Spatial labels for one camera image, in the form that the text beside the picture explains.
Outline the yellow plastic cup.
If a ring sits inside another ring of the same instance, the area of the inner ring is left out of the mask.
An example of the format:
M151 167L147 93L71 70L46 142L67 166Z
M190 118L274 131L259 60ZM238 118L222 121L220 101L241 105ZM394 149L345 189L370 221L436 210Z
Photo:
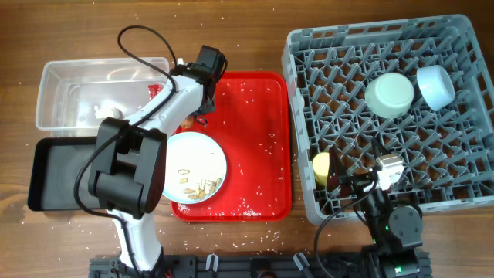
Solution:
M330 168L330 154L328 152L321 152L313 158L312 163L316 183L326 186Z

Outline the white tissue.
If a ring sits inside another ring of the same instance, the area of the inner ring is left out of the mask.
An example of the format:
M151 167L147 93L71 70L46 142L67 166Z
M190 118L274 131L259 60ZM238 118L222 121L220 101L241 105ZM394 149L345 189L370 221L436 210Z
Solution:
M116 107L96 108L94 114L95 114L96 119L105 119L108 117L112 117L112 118L116 118L116 119L122 118L121 111L119 109L117 109Z

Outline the small light blue bowl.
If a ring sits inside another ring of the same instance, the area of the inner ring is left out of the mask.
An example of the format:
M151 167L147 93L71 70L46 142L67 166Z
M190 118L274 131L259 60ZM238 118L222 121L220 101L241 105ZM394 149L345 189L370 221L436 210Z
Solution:
M416 77L421 95L433 111L446 107L455 99L452 80L442 66L419 68Z

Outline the light green bowl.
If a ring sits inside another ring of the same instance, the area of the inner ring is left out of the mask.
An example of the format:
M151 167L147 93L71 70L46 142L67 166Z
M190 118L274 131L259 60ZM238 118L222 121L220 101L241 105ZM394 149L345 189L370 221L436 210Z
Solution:
M374 114L394 119L409 110L414 99L414 87L406 76L385 73L368 84L364 99Z

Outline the light blue plate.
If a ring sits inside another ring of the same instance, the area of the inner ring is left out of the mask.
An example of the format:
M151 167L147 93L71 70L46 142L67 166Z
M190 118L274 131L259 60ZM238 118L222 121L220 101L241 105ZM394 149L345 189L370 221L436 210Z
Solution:
M162 195L173 202L193 205L211 198L223 182L210 197L198 201L190 200L181 193L181 187L178 184L178 170L182 168L220 176L224 182L227 174L227 161L219 144L207 135L198 132L182 132L173 135L168 140Z

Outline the red snack wrapper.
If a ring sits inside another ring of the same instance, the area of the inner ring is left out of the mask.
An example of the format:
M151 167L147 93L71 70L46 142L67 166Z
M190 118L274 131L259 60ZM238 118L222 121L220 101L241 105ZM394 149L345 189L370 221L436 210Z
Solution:
M161 86L159 84L151 84L148 86L150 99L154 99L161 91Z

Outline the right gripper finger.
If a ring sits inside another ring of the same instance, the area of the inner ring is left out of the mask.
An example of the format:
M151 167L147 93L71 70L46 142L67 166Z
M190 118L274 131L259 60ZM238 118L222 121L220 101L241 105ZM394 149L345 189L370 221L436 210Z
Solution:
M327 187L329 197L347 197L350 194L350 188L347 185L339 185L334 188Z
M329 154L330 166L328 171L328 181L339 181L341 178L347 176L346 169L339 159L337 149L334 146L330 149Z

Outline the brown chicken bone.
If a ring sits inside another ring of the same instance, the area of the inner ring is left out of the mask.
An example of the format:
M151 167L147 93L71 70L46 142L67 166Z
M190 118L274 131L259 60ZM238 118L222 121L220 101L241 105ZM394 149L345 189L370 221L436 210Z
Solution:
M190 128L194 123L194 118L193 116L189 116L189 117L186 117L182 123L181 123L181 127L182 128L185 128L185 129L188 129Z

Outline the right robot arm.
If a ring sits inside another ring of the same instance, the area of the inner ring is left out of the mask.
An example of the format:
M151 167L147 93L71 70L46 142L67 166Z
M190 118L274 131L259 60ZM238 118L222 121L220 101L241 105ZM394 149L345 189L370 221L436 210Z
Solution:
M360 207L373 244L360 251L360 274L367 277L420 277L417 248L422 245L422 212L404 202L394 207L388 191L398 183L404 162L378 145L377 158L366 173L349 175L336 149L329 151L327 187L343 195L356 195L350 205Z

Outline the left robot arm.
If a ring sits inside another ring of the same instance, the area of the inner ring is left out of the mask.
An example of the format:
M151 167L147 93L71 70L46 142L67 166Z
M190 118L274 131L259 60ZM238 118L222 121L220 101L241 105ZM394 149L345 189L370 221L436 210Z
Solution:
M90 173L88 192L103 208L99 215L118 228L122 252L114 275L165 275L153 211L164 189L167 139L187 117L212 110L215 87L227 65L219 49L202 46L196 62L178 64L166 74L166 85L141 110L101 123L95 150L75 183L85 171Z

